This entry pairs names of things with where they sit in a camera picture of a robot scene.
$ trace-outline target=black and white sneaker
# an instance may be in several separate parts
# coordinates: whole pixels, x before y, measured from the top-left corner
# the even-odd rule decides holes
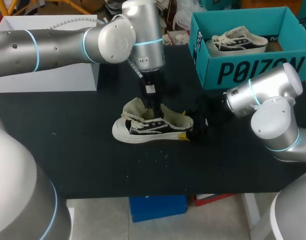
[[[161,104],[164,118],[154,118],[152,109],[145,108],[142,100],[128,102],[122,117],[112,129],[114,138],[129,144],[141,144],[152,140],[183,140],[186,131],[193,128],[193,119],[174,112]]]
[[[222,57],[265,52],[266,38],[251,34],[246,27],[239,26],[221,36],[213,36],[206,42],[211,57]]]

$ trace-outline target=black tabletop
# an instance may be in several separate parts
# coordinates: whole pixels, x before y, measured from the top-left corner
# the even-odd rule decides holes
[[[168,47],[165,56],[166,77],[182,90],[163,102],[181,112],[203,89],[187,46]],[[306,128],[303,87],[295,115]],[[131,67],[102,64],[97,92],[0,93],[0,117],[69,199],[277,192],[306,172],[306,164],[273,158],[251,131],[250,117],[227,123],[217,144],[118,142],[113,123],[134,97],[140,91]]]

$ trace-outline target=white box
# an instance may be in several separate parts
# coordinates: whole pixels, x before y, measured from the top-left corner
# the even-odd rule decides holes
[[[85,15],[6,16],[0,31],[46,29]],[[96,15],[88,18],[97,19]],[[92,21],[76,21],[57,30],[78,30],[96,26]],[[0,93],[96,91],[99,64],[78,63],[52,70],[0,77]]]

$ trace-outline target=white shoe sole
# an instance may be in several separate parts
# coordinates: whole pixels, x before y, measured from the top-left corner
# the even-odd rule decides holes
[[[126,120],[122,117],[117,119],[113,125],[112,133],[114,138],[118,141],[128,144],[142,144],[154,140],[180,140],[178,136],[185,133],[184,131],[181,131],[154,135],[130,135],[125,126],[125,121]]]
[[[235,56],[235,55],[245,55],[245,54],[260,54],[265,52],[266,46],[259,47],[259,48],[252,48],[252,49],[246,49],[246,50],[238,50],[238,51],[216,51],[209,47],[207,47],[207,50],[211,57],[226,57],[226,56]]]

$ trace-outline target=plastic bag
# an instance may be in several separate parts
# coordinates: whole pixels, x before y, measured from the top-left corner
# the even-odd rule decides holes
[[[173,30],[175,30],[176,23],[185,30],[190,30],[193,12],[200,11],[205,12],[207,10],[197,0],[178,0],[177,11],[173,20]]]

